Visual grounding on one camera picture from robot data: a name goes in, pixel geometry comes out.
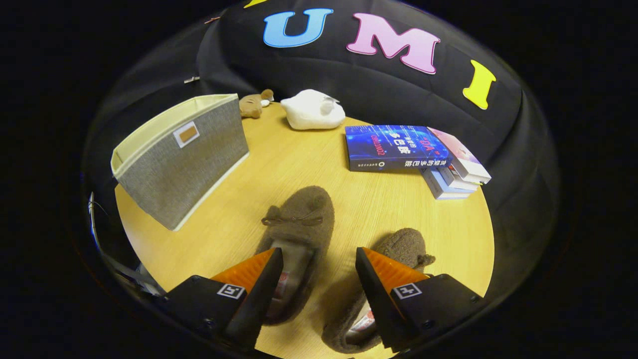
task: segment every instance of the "stuffed animal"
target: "stuffed animal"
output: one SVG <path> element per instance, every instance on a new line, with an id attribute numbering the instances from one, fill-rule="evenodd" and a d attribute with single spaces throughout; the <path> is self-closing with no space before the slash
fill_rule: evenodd
<path id="1" fill-rule="evenodd" d="M 274 101 L 271 89 L 265 89 L 261 94 L 244 96 L 239 100 L 239 113 L 242 118 L 259 118 L 262 115 L 262 107 L 270 105 Z"/>
<path id="2" fill-rule="evenodd" d="M 306 89 L 281 101 L 290 126 L 296 130 L 335 128 L 346 119 L 343 107 L 334 98 Z"/>

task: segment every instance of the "blue letter u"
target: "blue letter u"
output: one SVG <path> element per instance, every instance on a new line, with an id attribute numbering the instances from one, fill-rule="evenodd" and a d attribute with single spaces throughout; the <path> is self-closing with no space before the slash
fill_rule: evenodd
<path id="1" fill-rule="evenodd" d="M 272 47 L 295 47 L 315 41 L 323 32 L 325 17 L 332 13 L 332 9 L 308 9 L 304 14 L 308 15 L 306 32 L 297 36 L 286 35 L 288 19 L 295 15 L 294 11 L 276 13 L 264 19 L 266 29 L 263 31 L 263 42 Z"/>

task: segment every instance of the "brown slipper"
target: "brown slipper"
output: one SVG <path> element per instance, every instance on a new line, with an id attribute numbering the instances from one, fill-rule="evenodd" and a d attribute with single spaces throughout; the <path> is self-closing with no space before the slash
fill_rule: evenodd
<path id="1" fill-rule="evenodd" d="M 423 271 L 425 266 L 436 260 L 434 256 L 426 254 L 421 233 L 412 228 L 396 231 L 374 246 L 373 250 L 418 271 Z M 362 287 L 341 315 L 335 318 L 323 327 L 322 333 L 323 342 L 333 350 L 345 354 L 361 353 L 381 343 L 375 317 Z"/>
<path id="2" fill-rule="evenodd" d="M 316 269 L 328 251 L 334 208 L 321 187 L 302 188 L 281 208 L 271 206 L 262 223 L 268 228 L 255 253 L 280 247 L 283 270 L 265 325 L 292 320 L 304 307 L 315 284 Z"/>

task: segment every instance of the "gray fabric storage bin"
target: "gray fabric storage bin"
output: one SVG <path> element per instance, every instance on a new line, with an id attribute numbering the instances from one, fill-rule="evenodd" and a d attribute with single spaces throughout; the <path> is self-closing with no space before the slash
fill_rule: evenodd
<path id="1" fill-rule="evenodd" d="M 198 96 L 127 136 L 111 170 L 140 208 L 178 231 L 248 154 L 237 94 Z"/>

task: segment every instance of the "pink letter m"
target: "pink letter m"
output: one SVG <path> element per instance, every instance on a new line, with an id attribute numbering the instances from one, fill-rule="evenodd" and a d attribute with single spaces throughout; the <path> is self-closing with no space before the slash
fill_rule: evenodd
<path id="1" fill-rule="evenodd" d="M 392 26 L 380 16 L 368 13 L 355 13 L 359 19 L 359 33 L 354 43 L 346 48 L 352 52 L 363 55 L 376 54 L 376 48 L 372 41 L 376 37 L 385 57 L 391 59 L 406 47 L 408 53 L 401 56 L 401 62 L 416 70 L 425 73 L 436 73 L 434 68 L 434 46 L 441 40 L 420 29 L 410 29 L 403 34 L 397 34 Z"/>

